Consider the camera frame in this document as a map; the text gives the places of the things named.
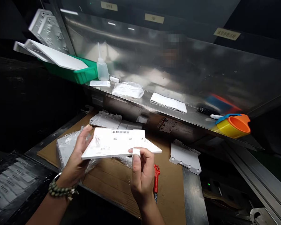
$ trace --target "screwdriver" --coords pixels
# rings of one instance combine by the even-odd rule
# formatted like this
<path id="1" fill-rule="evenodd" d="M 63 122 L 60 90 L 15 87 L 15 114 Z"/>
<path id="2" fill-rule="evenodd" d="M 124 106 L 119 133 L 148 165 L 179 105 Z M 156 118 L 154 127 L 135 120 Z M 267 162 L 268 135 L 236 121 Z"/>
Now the screwdriver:
<path id="1" fill-rule="evenodd" d="M 153 189 L 153 193 L 154 193 L 155 202 L 157 203 L 158 176 L 159 176 L 159 174 L 160 174 L 160 169 L 159 169 L 159 166 L 157 166 L 156 164 L 154 164 L 154 169 L 155 169 L 155 180 L 154 180 L 154 189 Z"/>

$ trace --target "plastic squeeze bottle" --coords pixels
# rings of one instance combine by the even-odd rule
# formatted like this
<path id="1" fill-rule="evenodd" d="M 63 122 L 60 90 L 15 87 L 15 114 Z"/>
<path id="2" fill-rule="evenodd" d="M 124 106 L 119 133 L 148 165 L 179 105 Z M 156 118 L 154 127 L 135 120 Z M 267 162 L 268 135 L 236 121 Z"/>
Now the plastic squeeze bottle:
<path id="1" fill-rule="evenodd" d="M 99 58 L 97 62 L 98 79 L 102 81 L 108 81 L 109 80 L 108 68 L 106 63 L 104 62 L 104 59 L 101 58 L 99 42 L 98 42 L 98 51 L 99 51 Z"/>

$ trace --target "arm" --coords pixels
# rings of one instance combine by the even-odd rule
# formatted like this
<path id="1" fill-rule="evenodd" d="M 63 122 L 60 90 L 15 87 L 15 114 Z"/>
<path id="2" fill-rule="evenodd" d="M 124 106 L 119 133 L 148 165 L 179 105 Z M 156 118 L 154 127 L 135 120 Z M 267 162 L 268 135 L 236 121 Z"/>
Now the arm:
<path id="1" fill-rule="evenodd" d="M 165 225 L 153 195 L 154 154 L 146 148 L 137 148 L 140 149 L 140 157 L 132 156 L 131 192 L 144 225 Z"/>
<path id="2" fill-rule="evenodd" d="M 91 130 L 92 127 L 87 125 L 78 136 L 75 148 L 67 165 L 63 169 L 59 179 L 56 181 L 58 187 L 69 188 L 77 184 L 83 177 L 89 160 L 81 160 L 81 156 L 91 142 L 91 138 L 88 140 L 86 139 Z M 60 224 L 69 202 L 70 200 L 66 197 L 52 197 L 48 193 L 26 225 Z"/>

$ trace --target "beaded bracelet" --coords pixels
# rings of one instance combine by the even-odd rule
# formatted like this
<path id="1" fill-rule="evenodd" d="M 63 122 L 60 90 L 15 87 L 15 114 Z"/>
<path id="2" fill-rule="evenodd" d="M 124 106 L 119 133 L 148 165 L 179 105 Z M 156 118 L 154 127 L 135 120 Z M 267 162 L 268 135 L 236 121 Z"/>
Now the beaded bracelet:
<path id="1" fill-rule="evenodd" d="M 79 194 L 78 191 L 76 190 L 77 184 L 73 185 L 68 188 L 60 188 L 56 185 L 56 180 L 59 178 L 61 175 L 61 172 L 54 177 L 54 179 L 51 181 L 49 184 L 48 192 L 52 197 L 63 197 L 66 196 L 71 200 L 73 194 Z"/>

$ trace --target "black car key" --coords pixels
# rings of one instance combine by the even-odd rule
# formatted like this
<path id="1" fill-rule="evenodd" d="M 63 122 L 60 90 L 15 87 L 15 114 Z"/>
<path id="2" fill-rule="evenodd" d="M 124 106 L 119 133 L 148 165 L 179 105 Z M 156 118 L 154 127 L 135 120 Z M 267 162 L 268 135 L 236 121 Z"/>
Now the black car key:
<path id="1" fill-rule="evenodd" d="M 205 114 L 207 114 L 207 115 L 211 115 L 211 114 L 218 115 L 218 116 L 221 115 L 221 114 L 219 114 L 217 111 L 210 110 L 210 109 L 206 109 L 206 108 L 203 108 L 203 107 L 200 107 L 200 108 L 199 108 L 199 111 L 202 112 L 202 113 L 205 113 Z"/>

